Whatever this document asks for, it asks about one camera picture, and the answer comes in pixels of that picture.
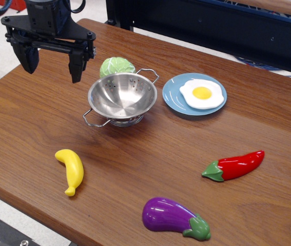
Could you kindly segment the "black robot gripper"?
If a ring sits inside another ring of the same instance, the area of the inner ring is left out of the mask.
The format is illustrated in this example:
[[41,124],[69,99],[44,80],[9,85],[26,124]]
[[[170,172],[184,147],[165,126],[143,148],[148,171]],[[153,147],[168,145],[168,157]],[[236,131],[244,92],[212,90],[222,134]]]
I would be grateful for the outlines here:
[[[69,54],[69,72],[72,82],[81,81],[89,59],[96,54],[93,41],[96,34],[78,25],[72,14],[80,13],[86,6],[82,1],[71,9],[70,1],[25,1],[26,15],[5,16],[6,38],[24,70],[32,74],[39,62],[38,48]],[[13,32],[18,37],[13,39]]]

